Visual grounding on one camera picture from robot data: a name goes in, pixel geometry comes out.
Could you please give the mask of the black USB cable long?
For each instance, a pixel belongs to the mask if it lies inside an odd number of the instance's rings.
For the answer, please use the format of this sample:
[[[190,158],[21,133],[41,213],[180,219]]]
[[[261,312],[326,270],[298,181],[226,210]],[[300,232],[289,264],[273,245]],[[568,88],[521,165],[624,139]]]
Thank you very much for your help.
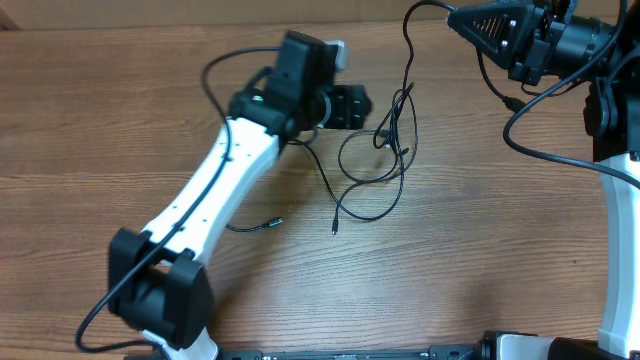
[[[449,13],[456,9],[455,6],[439,0],[420,0],[412,4],[407,12],[404,15],[402,20],[402,36],[408,48],[408,59],[403,71],[402,75],[402,83],[400,88],[392,95],[391,106],[388,110],[385,117],[381,120],[380,124],[374,130],[358,130],[355,133],[349,135],[341,144],[338,151],[338,165],[343,174],[350,178],[353,182],[338,198],[336,201],[336,208],[334,212],[334,218],[332,220],[331,233],[336,235],[339,231],[340,224],[340,213],[344,213],[349,217],[356,219],[361,222],[374,222],[381,220],[382,218],[389,215],[398,205],[403,190],[404,183],[407,170],[413,165],[415,161],[416,153],[417,153],[417,145],[418,145],[418,129],[417,129],[417,113],[415,110],[415,102],[413,101],[411,91],[413,90],[414,83],[409,82],[409,74],[410,69],[413,64],[415,58],[415,49],[412,43],[412,40],[409,35],[409,21],[413,13],[421,7],[436,7],[439,9],[443,9]],[[401,140],[400,135],[400,117],[403,114],[405,104],[409,104],[410,115],[412,118],[413,124],[413,135],[414,135],[414,143],[413,146],[404,147]],[[388,170],[385,174],[377,176],[373,179],[359,179],[352,177],[342,166],[341,164],[341,156],[344,150],[344,147],[356,137],[363,136],[365,134],[371,133],[372,135],[372,146],[375,150],[390,150],[393,154],[394,163],[391,166],[391,169]],[[389,205],[389,207],[383,210],[379,215],[371,215],[364,216],[358,215],[353,211],[346,208],[344,205],[344,200],[347,195],[349,195],[352,191],[357,188],[361,188],[363,186],[381,184],[384,182],[391,182],[395,179],[399,180],[398,190],[396,193],[396,197],[393,202]]]

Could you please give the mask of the black USB cable short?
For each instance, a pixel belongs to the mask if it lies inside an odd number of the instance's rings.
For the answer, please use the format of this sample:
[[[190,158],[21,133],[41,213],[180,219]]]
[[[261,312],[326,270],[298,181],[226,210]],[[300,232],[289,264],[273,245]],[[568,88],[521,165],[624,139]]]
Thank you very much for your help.
[[[253,227],[236,227],[231,224],[226,225],[226,229],[238,232],[238,233],[250,233],[256,232],[267,228],[273,228],[283,223],[283,219],[281,217],[270,219],[262,224],[253,226]]]

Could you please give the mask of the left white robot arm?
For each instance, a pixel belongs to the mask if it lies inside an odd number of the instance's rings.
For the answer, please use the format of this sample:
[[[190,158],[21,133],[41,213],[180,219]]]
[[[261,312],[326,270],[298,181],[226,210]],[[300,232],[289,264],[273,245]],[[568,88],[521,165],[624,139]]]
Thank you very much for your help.
[[[108,250],[109,311],[139,331],[152,359],[215,359],[207,326],[207,265],[231,217],[301,132],[358,129],[372,104],[361,85],[338,85],[339,40],[289,31],[273,66],[230,100],[220,133],[174,200],[139,233],[119,230]]]

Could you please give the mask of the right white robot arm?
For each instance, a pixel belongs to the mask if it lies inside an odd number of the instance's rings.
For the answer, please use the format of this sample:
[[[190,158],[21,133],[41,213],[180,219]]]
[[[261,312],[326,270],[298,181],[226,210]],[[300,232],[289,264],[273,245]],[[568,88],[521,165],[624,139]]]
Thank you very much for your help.
[[[636,359],[639,356],[639,4],[623,1],[610,25],[577,17],[574,1],[492,1],[451,11],[448,26],[520,84],[546,75],[559,81],[512,106],[503,129],[515,151],[601,176],[608,221],[608,280],[594,341],[496,332],[479,358]],[[593,158],[581,161],[527,148],[511,137],[515,123],[573,82],[586,82],[583,119]]]

